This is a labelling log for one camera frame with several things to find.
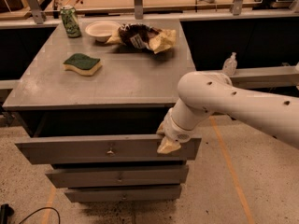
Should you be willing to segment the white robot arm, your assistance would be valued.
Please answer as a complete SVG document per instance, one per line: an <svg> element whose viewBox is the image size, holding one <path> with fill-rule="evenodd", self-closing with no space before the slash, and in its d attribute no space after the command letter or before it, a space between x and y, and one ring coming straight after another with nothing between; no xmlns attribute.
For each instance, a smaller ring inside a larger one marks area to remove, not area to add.
<svg viewBox="0 0 299 224"><path fill-rule="evenodd" d="M215 112L299 147L298 98L239 89L223 73L190 72L178 82L178 100L157 130L163 137L157 152L180 149L195 134L198 123Z"/></svg>

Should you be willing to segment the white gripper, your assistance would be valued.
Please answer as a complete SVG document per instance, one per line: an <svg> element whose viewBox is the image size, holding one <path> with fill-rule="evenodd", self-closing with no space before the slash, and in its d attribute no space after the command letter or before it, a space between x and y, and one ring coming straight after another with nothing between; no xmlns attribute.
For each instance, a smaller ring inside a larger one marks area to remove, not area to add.
<svg viewBox="0 0 299 224"><path fill-rule="evenodd" d="M188 142L193 135L193 131L188 131L180 128L172 118L173 109L170 108L163 123L161 123L156 131L159 135L165 135L161 144L157 148L159 154L169 154L181 148L180 143Z"/></svg>

